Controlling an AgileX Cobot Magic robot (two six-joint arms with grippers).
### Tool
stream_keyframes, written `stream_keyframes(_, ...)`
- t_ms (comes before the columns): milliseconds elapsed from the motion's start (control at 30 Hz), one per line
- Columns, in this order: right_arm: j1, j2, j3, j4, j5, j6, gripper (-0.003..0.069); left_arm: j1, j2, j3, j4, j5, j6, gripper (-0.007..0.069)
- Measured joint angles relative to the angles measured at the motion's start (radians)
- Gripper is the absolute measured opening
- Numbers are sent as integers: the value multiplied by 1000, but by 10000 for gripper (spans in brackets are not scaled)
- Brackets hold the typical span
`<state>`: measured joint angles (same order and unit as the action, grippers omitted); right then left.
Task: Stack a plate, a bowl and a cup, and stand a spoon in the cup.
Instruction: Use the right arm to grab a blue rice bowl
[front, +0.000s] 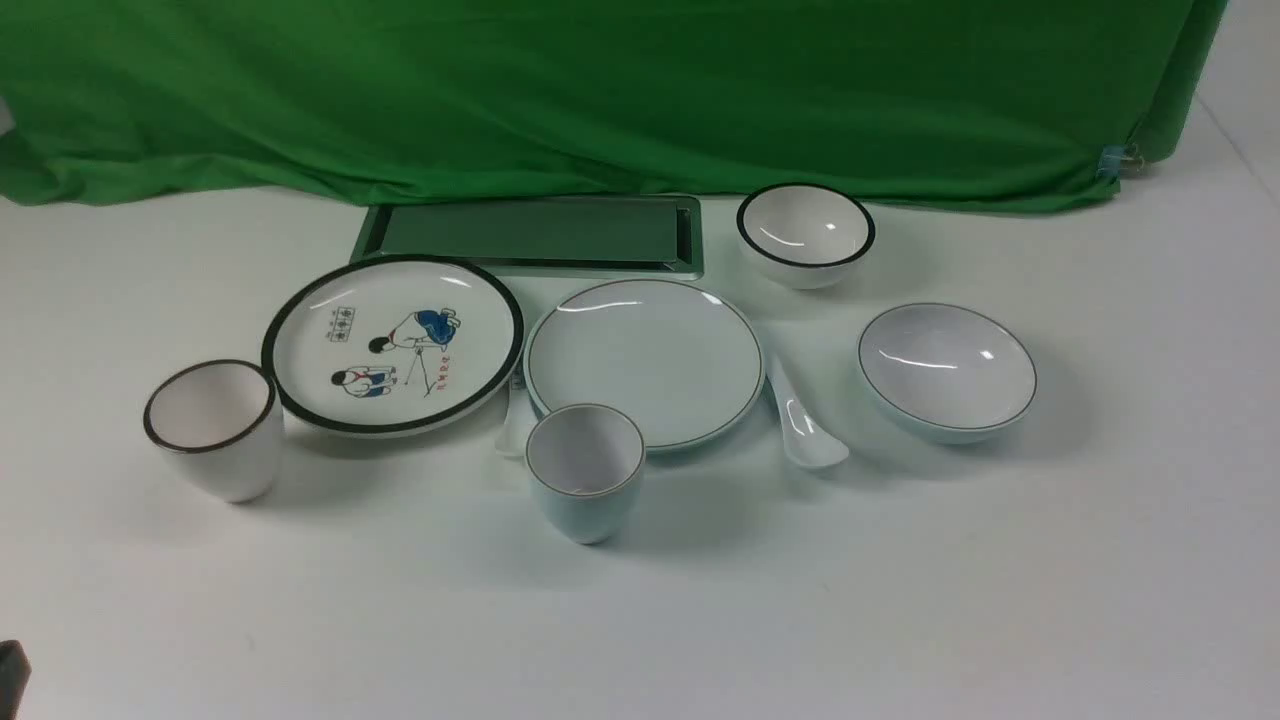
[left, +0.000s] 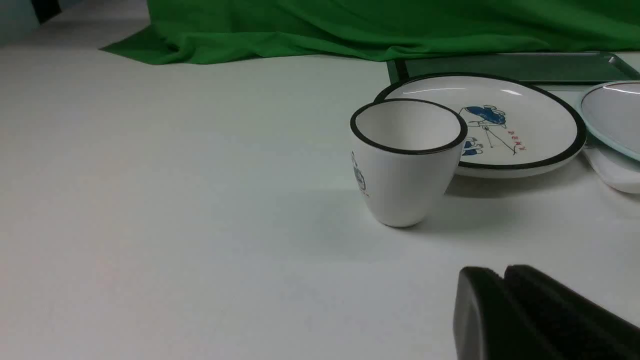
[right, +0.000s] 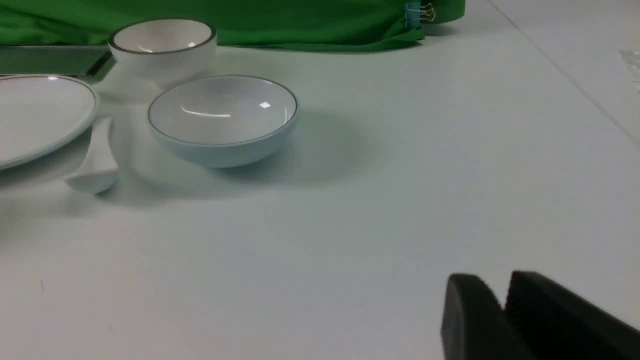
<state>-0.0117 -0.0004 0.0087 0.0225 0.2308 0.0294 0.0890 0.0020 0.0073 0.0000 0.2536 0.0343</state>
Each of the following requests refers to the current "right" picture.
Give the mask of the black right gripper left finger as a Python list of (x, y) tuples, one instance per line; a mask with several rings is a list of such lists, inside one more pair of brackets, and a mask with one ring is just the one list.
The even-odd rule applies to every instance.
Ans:
[(448, 276), (440, 337), (446, 360), (532, 360), (494, 292), (477, 275)]

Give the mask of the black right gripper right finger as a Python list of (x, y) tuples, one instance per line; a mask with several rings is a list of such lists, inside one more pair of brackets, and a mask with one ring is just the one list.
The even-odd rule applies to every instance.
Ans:
[(537, 360), (637, 360), (637, 328), (548, 276), (515, 270), (503, 312)]

